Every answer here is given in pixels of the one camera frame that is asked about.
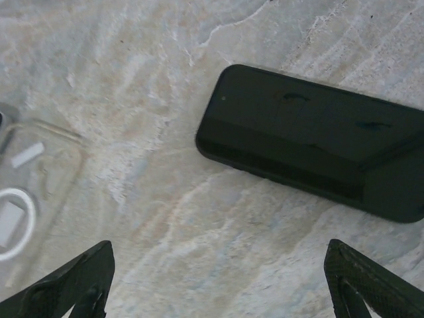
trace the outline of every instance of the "white plastic piece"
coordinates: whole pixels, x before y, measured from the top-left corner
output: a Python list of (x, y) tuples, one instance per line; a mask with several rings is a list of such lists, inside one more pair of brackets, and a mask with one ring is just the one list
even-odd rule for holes
[(11, 202), (0, 211), (0, 246), (7, 247), (25, 212)]
[(18, 153), (11, 159), (12, 167), (14, 169), (19, 168), (23, 164), (26, 164), (28, 161), (40, 156), (45, 150), (45, 147), (42, 142), (37, 142), (31, 147), (25, 149), (24, 151)]
[(15, 187), (8, 187), (0, 190), (0, 199), (8, 195), (18, 197), (25, 203), (26, 212), (28, 213), (28, 221), (26, 223), (25, 233), (20, 241), (12, 249), (0, 254), (0, 262), (10, 260), (22, 252), (34, 233), (36, 223), (36, 207), (31, 196), (24, 190), (17, 189)]

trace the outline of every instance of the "smartphone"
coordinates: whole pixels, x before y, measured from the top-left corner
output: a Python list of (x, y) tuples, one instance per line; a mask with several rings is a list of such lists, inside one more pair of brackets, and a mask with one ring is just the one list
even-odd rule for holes
[(424, 111), (243, 65), (218, 79), (205, 157), (410, 223), (424, 218)]

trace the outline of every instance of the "black plastic object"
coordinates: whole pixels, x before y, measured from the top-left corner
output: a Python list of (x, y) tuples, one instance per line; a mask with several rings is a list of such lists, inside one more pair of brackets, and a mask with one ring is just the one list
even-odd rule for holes
[(221, 74), (205, 157), (397, 222), (424, 218), (424, 111), (243, 65)]
[(339, 240), (331, 240), (324, 263), (337, 318), (424, 318), (424, 292)]
[(104, 318), (115, 272), (112, 244), (103, 241), (0, 303), (2, 318)]

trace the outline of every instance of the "black phone case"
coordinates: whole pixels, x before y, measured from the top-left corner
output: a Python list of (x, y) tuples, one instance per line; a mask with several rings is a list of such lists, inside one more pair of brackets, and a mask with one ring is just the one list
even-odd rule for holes
[[(391, 221), (395, 221), (395, 222), (398, 222), (398, 223), (414, 223), (414, 222), (417, 222), (417, 221), (421, 220), (422, 218), (424, 218), (424, 206), (422, 206), (421, 210), (418, 211), (418, 213), (401, 213), (401, 214), (396, 214), (396, 215), (394, 215), (393, 213), (385, 213), (384, 211), (365, 209), (363, 206), (360, 206), (359, 204), (357, 204), (357, 202), (355, 202), (354, 200), (340, 199), (339, 197), (337, 197), (336, 195), (333, 195), (332, 193), (330, 193), (328, 191), (323, 191), (322, 189), (317, 189), (316, 187), (309, 186), (309, 185), (304, 184), (302, 182), (297, 182), (296, 180), (287, 178), (287, 177), (282, 176), (282, 175), (271, 174), (271, 173), (267, 172), (266, 170), (255, 168), (255, 167), (251, 166), (250, 164), (242, 164), (242, 163), (234, 161), (234, 160), (228, 160), (227, 158), (216, 156), (214, 153), (211, 153), (211, 152), (207, 151), (206, 149), (202, 148), (201, 143), (199, 142), (199, 133), (202, 130), (203, 119), (205, 118), (206, 113), (208, 112), (208, 108), (211, 104), (211, 101), (213, 100), (214, 96), (216, 96), (216, 94), (217, 94), (217, 88), (219, 87), (222, 79), (226, 76), (227, 72), (230, 72), (234, 68), (248, 68), (248, 69), (254, 70), (255, 72), (262, 72), (262, 73), (265, 73), (265, 74), (276, 75), (276, 73), (274, 73), (274, 72), (269, 72), (269, 71), (266, 71), (266, 70), (261, 70), (261, 69), (253, 68), (253, 67), (250, 67), (250, 66), (240, 65), (240, 64), (235, 64), (235, 65), (229, 66), (222, 71), (222, 73), (219, 76), (219, 79), (218, 79), (218, 81), (215, 85), (212, 96), (209, 100), (209, 104), (208, 104), (208, 106), (205, 110), (205, 113), (203, 115), (200, 126), (199, 126), (197, 133), (196, 133), (196, 136), (195, 136), (196, 148), (198, 149), (198, 151), (204, 157), (206, 157), (210, 160), (214, 160), (216, 162), (220, 162), (222, 164), (231, 166), (231, 167), (236, 168), (238, 170), (248, 172), (248, 173), (253, 174), (255, 176), (259, 176), (261, 178), (266, 178), (266, 179), (269, 179), (273, 182), (283, 184), (285, 186), (291, 186), (291, 187), (294, 187), (296, 189), (306, 191), (308, 193), (319, 195), (321, 197), (330, 199), (334, 202), (342, 203), (342, 204), (351, 206), (353, 208), (356, 208), (356, 209), (365, 211), (367, 213), (371, 213), (373, 215), (377, 215), (379, 217), (389, 219)], [(295, 80), (300, 81), (300, 82), (304, 82), (304, 83), (312, 83), (310, 81), (305, 81), (303, 79), (295, 79)], [(325, 88), (325, 89), (331, 89), (333, 91), (342, 91), (342, 92), (345, 92), (345, 93), (353, 93), (353, 92), (345, 91), (343, 89), (322, 85), (322, 84), (319, 84), (319, 83), (313, 83), (313, 84), (318, 86), (318, 87)], [(373, 100), (378, 100), (378, 101), (387, 103), (386, 101), (384, 101), (382, 99), (373, 98)], [(406, 107), (406, 106), (403, 106), (403, 105), (398, 105), (398, 104), (394, 104), (394, 105), (396, 105), (398, 107), (409, 108), (409, 107)]]

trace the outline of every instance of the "marble surface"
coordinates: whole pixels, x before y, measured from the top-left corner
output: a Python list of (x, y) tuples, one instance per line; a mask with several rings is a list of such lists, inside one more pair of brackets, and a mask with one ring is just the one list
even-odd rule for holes
[(424, 108), (423, 0), (0, 0), (0, 96), (91, 141), (35, 280), (100, 240), (108, 317), (333, 317), (331, 238), (424, 289), (402, 225), (203, 158), (219, 73), (279, 70)]

